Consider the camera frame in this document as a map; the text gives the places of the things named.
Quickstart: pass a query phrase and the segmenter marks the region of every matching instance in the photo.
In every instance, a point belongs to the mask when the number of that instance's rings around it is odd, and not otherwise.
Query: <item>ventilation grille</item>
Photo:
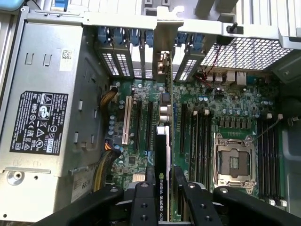
[[[189,60],[188,63],[186,64],[184,71],[180,77],[180,81],[186,81],[188,75],[192,71],[194,65],[196,64],[196,60]]]
[[[114,63],[114,60],[112,58],[111,53],[103,53],[104,60],[106,61],[112,75],[119,75],[119,72],[116,68],[116,65]]]
[[[130,71],[128,70],[126,55],[117,54],[117,59],[119,61],[121,71],[122,71],[123,75],[129,77],[130,76]]]
[[[263,70],[291,51],[277,40],[234,38],[227,46],[214,44],[201,65]]]

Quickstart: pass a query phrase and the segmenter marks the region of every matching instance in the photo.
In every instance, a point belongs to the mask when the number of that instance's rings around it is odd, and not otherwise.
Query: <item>barcode sticker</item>
[[[73,51],[72,50],[62,50],[60,71],[70,72],[72,70],[73,63]]]

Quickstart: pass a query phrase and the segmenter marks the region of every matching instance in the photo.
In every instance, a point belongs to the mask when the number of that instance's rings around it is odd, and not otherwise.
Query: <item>black label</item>
[[[59,155],[67,101],[62,93],[21,94],[10,152]]]

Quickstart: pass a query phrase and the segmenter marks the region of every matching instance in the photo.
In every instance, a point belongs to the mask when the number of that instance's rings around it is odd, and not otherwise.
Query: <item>white sticker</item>
[[[60,71],[70,72],[72,70],[72,62],[73,62],[73,51],[62,50]]]
[[[92,165],[88,169],[74,175],[71,202],[74,202],[92,190],[94,171],[95,165]]]

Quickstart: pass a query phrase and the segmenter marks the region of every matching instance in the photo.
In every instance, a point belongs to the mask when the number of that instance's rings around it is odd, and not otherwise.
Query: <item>black plastic bracket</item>
[[[149,182],[140,182],[135,187],[131,211],[131,226],[157,226],[155,186]]]

